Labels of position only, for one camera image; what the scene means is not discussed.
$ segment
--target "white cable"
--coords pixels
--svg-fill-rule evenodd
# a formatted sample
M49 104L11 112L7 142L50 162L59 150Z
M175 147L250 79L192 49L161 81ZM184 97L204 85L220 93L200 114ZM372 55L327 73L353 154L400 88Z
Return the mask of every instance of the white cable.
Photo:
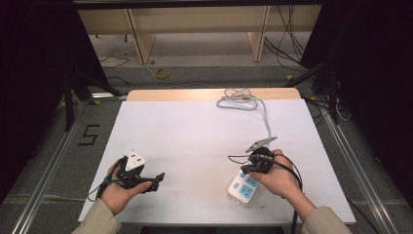
M340 116L340 118L341 118L342 120L344 120L344 121L349 121L349 120L350 120L350 117L352 117L352 114L349 113L349 116L348 116L347 118L344 118L344 117L340 114L340 111L338 110L338 102L339 102L339 101L340 101L340 99L337 98L337 102L336 102L337 114L338 114L338 116Z
M238 110L245 110L245 111L251 111L251 110L256 110L258 108L258 103L257 101L261 102L263 108L264 108L264 123L265 127L267 128L268 131L268 137L271 137L271 128L270 125L268 124L268 114L267 114L267 107L264 103L264 101L260 98L257 98L254 96L249 89L233 89L233 88L228 88L224 92L225 97L222 97L219 101L216 102L216 106L219 108L225 108L225 109L238 109ZM230 102L231 105L222 105L222 101L227 101ZM245 107L243 106L244 104L252 104L250 107Z
M149 68L149 66L147 64L144 64L144 65L151 72L152 77L155 79L155 81L157 81L159 83L174 84L174 85L185 85L185 86L188 86L188 85L201 85L201 86L206 86L206 87L213 88L213 89L224 89L224 88L220 88L220 87L214 87L214 86L211 86L211 85L206 85L206 84L203 84L203 83L179 83L179 82L159 80L159 79L156 78L156 75L151 70L151 68ZM258 108L257 101L261 102L261 104L264 108L265 127L267 128L267 131L268 131L268 137L271 137L271 128L270 128L270 125L268 124L267 107L266 107L266 105L265 105L265 103L262 99L257 98L256 96L254 96L252 94L251 90L249 90L249 89L237 90L237 89L234 89L234 88L227 88L227 89L225 89L224 94L225 94L225 97L221 97L221 99L216 102L216 106L219 107L219 108L251 111L251 110L256 110ZM228 101L232 104L237 104L238 106L221 105L222 101ZM253 105L251 107L244 107L243 105L246 104L246 103L252 103Z

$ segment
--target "person's left hand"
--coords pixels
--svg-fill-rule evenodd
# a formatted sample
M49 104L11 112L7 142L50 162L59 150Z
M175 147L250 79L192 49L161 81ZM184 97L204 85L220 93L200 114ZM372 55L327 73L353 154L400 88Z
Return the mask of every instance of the person's left hand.
M115 167L115 164L112 165L112 167L110 167L110 169L107 171L108 174L112 172L112 169L113 167ZM106 204L106 206L113 213L113 215L117 215L125 208L125 206L128 204L132 197L145 191L151 185L152 182L147 181L140 183L131 189L125 189L121 187L119 183L112 182L106 187L106 189L104 189L102 195L100 196L100 199Z

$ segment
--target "sleeve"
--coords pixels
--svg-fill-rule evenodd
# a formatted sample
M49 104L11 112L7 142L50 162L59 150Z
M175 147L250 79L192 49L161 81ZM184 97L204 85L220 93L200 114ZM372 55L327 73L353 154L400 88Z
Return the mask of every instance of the sleeve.
M301 232L303 234L352 233L337 214L328 207L319 207L313 210L304 221Z
M113 234L117 233L121 227L122 223L116 220L106 204L102 200L97 199L86 214L83 222L72 234Z

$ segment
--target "gray cable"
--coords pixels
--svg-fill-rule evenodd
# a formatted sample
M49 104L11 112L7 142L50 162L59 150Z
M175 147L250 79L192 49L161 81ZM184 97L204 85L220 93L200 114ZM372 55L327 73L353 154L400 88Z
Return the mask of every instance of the gray cable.
M245 111L251 111L251 110L256 110L258 108L258 103L257 101L261 102L263 108L264 108L264 123L265 127L267 128L268 131L268 137L271 137L271 128L270 125L268 124L268 115L267 115L267 107L264 103L264 101L260 98L257 98L254 96L249 89L233 89L233 88L228 88L224 92L225 97L221 97L219 101L216 102L216 106L219 108L224 108L224 109L238 109L238 110L245 110ZM222 105L222 101L227 101L231 105ZM253 104L251 107L244 107L246 103Z

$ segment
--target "gray floor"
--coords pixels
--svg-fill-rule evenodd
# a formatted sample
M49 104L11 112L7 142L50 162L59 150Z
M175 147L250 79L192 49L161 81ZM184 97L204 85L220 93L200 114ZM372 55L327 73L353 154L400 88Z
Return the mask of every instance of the gray floor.
M308 35L302 34L303 44ZM269 35L269 38L277 40L280 36L274 34ZM205 88L203 85L196 84L176 85L156 82L148 68L137 63L135 55L131 52L133 49L131 42L125 43L123 36L99 36L97 39L94 37L91 39L100 59L118 55L130 59L117 68L104 68L108 77L118 76L129 82L126 84L117 78L109 79L111 86L121 91ZM293 55L289 45L283 48ZM279 87L286 83L286 75L297 77L300 74L299 71L281 67L277 58L269 50L264 51L261 62L253 62L246 35L242 33L160 35L157 37L150 61L155 63L149 64L152 70L169 69L169 82L203 83L215 87ZM114 66L119 62L122 61L114 59L103 62L102 65ZM282 64L294 65L287 60L282 60ZM297 87L302 95L311 93L311 82L309 80ZM91 87L91 90L94 93L102 92L95 87ZM77 216L83 207L121 103L119 99L105 99L98 103L82 102L75 106L77 115L82 114L82 117L47 190L47 195L29 226L28 233L70 233L79 225ZM309 110L313 116L319 113L319 110L312 105L309 105ZM380 225L359 188L326 118L320 116L315 118L314 122L317 124L320 138L345 195L379 228ZM55 155L63 138L64 123L64 106L60 105L36 155L27 163L8 198L0 207L0 233L13 231L30 194L36 189L43 171L47 169L51 158ZM97 134L97 138L94 145L81 146L79 143L91 141L89 137L82 137L88 125L99 125L90 128L89 131L90 134ZM411 208L383 167L374 160L374 153L366 143L357 123L353 119L349 121L340 119L340 128L388 210L398 233L413 233ZM354 211L357 223L350 226L351 230L354 233L374 233L364 218L356 210ZM139 233L139 230L140 227L124 225L120 233Z

